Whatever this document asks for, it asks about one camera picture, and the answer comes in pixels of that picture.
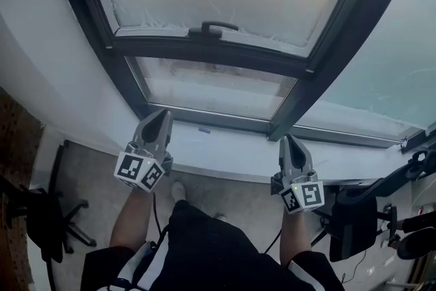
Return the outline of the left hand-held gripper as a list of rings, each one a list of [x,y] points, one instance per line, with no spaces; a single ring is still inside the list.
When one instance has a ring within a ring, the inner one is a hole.
[[[150,193],[163,176],[168,176],[173,158],[166,151],[172,134],[172,114],[157,110],[137,126],[134,141],[119,153],[114,177],[120,182]]]

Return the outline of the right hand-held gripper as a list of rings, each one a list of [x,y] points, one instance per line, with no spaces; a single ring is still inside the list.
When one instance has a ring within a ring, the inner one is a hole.
[[[312,211],[324,205],[324,186],[313,170],[312,156],[290,134],[280,139],[279,166],[281,172],[270,178],[270,193],[279,195],[288,214]]]

